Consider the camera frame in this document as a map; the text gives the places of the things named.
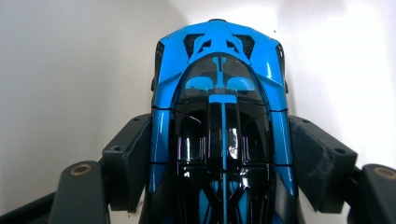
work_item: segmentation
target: air vent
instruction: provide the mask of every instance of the air vent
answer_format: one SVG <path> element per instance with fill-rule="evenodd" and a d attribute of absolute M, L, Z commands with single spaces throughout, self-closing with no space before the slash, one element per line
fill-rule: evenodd
<path fill-rule="evenodd" d="M 189 58 L 191 55 L 194 53 L 194 41 L 196 38 L 198 38 L 201 35 L 187 35 L 186 38 L 184 38 L 184 47 L 186 48 L 187 55 Z"/>
<path fill-rule="evenodd" d="M 244 47 L 244 52 L 247 57 L 250 59 L 251 52 L 254 47 L 254 40 L 249 35 L 235 35 L 235 37 L 239 38 L 242 41 L 242 45 Z"/>
<path fill-rule="evenodd" d="M 158 77 L 160 75 L 161 64 L 163 62 L 163 51 L 165 50 L 165 45 L 158 42 L 157 48 L 155 49 L 155 68 L 154 68 L 154 79 L 151 82 L 151 90 L 154 91 L 158 83 Z"/>
<path fill-rule="evenodd" d="M 205 48 L 210 48 L 210 45 L 212 44 L 212 41 L 210 41 L 210 40 L 208 40 L 208 41 L 206 41 L 202 46 L 201 46 L 201 48 L 199 49 L 199 53 L 200 52 L 202 52 Z"/>
<path fill-rule="evenodd" d="M 282 45 L 276 46 L 277 59 L 279 60 L 280 71 L 283 79 L 285 79 L 285 52 L 283 51 Z"/>
<path fill-rule="evenodd" d="M 238 49 L 235 47 L 235 44 L 233 42 L 230 42 L 227 40 L 227 48 L 233 49 L 235 52 L 239 53 Z"/>

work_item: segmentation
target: screw hole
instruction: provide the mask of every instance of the screw hole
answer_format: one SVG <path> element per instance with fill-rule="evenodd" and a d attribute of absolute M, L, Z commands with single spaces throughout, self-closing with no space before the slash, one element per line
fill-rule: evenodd
<path fill-rule="evenodd" d="M 120 146 L 114 146 L 111 148 L 111 150 L 113 151 L 121 151 L 121 147 Z"/>
<path fill-rule="evenodd" d="M 390 170 L 389 168 L 386 167 L 375 167 L 374 171 L 378 174 L 378 175 L 382 175 L 383 177 L 387 178 L 387 179 L 393 179 L 396 180 L 396 172 L 393 170 Z"/>
<path fill-rule="evenodd" d="M 73 167 L 70 171 L 71 175 L 85 175 L 91 170 L 91 166 L 88 163 L 84 163 Z"/>
<path fill-rule="evenodd" d="M 335 151 L 338 152 L 338 153 L 341 153 L 341 154 L 346 153 L 346 151 L 345 151 L 344 149 L 339 148 L 339 147 L 337 147 L 337 148 L 335 149 Z"/>

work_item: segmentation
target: blue panel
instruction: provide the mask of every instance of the blue panel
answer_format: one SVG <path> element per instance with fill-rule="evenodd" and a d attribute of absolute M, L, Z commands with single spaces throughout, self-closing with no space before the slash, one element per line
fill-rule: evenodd
<path fill-rule="evenodd" d="M 153 162 L 168 161 L 170 110 L 156 109 L 151 133 L 150 160 Z"/>
<path fill-rule="evenodd" d="M 190 57 L 189 63 L 214 52 L 224 52 L 239 58 L 242 62 L 250 64 L 247 56 L 244 53 L 241 41 L 230 33 L 228 22 L 225 21 L 210 21 L 207 23 L 207 30 L 205 35 L 197 38 L 195 47 L 197 49 Z M 210 41 L 210 48 L 203 48 L 203 44 Z M 227 42 L 233 44 L 233 48 L 227 45 Z"/>
<path fill-rule="evenodd" d="M 163 173 L 165 171 L 166 165 L 163 164 L 151 164 L 149 172 L 149 183 L 148 191 L 153 193 L 157 191 L 158 187 L 163 180 Z"/>
<path fill-rule="evenodd" d="M 272 220 L 271 223 L 272 223 L 272 224 L 283 224 L 283 221 L 282 221 L 282 219 L 280 218 L 280 216 L 279 216 L 276 212 L 274 212 L 273 220 Z"/>
<path fill-rule="evenodd" d="M 186 89 L 208 91 L 213 89 L 213 81 L 210 77 L 193 77 L 186 83 Z"/>
<path fill-rule="evenodd" d="M 236 96 L 228 94 L 213 94 L 209 96 L 209 103 L 236 104 Z"/>
<path fill-rule="evenodd" d="M 245 191 L 238 203 L 242 223 L 248 223 L 248 193 Z"/>
<path fill-rule="evenodd" d="M 210 221 L 209 200 L 203 190 L 199 192 L 199 223 L 206 224 Z"/>
<path fill-rule="evenodd" d="M 276 54 L 279 42 L 246 26 L 228 22 L 228 27 L 233 34 L 249 35 L 254 40 L 255 45 L 250 56 L 251 66 L 259 76 L 271 109 L 286 109 L 285 87 Z"/>
<path fill-rule="evenodd" d="M 279 173 L 288 193 L 290 195 L 297 195 L 292 168 L 289 166 L 276 166 L 275 170 Z"/>
<path fill-rule="evenodd" d="M 210 182 L 210 187 L 212 187 L 213 192 L 217 193 L 219 190 L 219 182 L 218 181 Z"/>
<path fill-rule="evenodd" d="M 222 186 L 223 186 L 223 223 L 228 223 L 228 195 L 227 195 L 227 174 L 222 174 Z"/>
<path fill-rule="evenodd" d="M 181 73 L 188 65 L 188 56 L 183 44 L 184 37 L 184 32 L 175 32 L 171 37 L 161 40 L 164 44 L 163 62 L 154 101 L 159 108 L 170 107 Z"/>
<path fill-rule="evenodd" d="M 291 151 L 287 111 L 273 111 L 270 114 L 274 132 L 274 163 L 276 165 L 289 165 L 291 164 Z"/>
<path fill-rule="evenodd" d="M 232 77 L 227 81 L 227 89 L 236 91 L 254 91 L 253 83 L 245 77 Z"/>
<path fill-rule="evenodd" d="M 227 117 L 225 115 L 225 104 L 221 104 L 221 138 L 222 138 L 222 168 L 227 170 Z"/>
<path fill-rule="evenodd" d="M 238 182 L 236 182 L 236 181 L 230 181 L 230 182 L 228 182 L 228 185 L 229 185 L 231 194 L 233 194 L 233 192 L 238 188 Z"/>

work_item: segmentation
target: white background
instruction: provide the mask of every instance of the white background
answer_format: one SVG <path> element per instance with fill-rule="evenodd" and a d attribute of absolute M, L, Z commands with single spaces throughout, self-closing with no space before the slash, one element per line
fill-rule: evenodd
<path fill-rule="evenodd" d="M 292 115 L 356 150 L 359 167 L 396 168 L 394 15 L 394 0 L 0 0 L 0 215 L 55 191 L 68 165 L 98 161 L 150 111 L 157 41 L 213 18 L 282 43 Z"/>

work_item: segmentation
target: glossy surface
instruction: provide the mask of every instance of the glossy surface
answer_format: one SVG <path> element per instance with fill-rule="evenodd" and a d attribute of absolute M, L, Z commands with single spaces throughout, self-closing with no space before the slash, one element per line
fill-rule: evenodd
<path fill-rule="evenodd" d="M 295 195 L 283 51 L 209 21 L 160 40 L 148 192 L 169 178 L 176 223 L 281 223 L 275 176 Z"/>

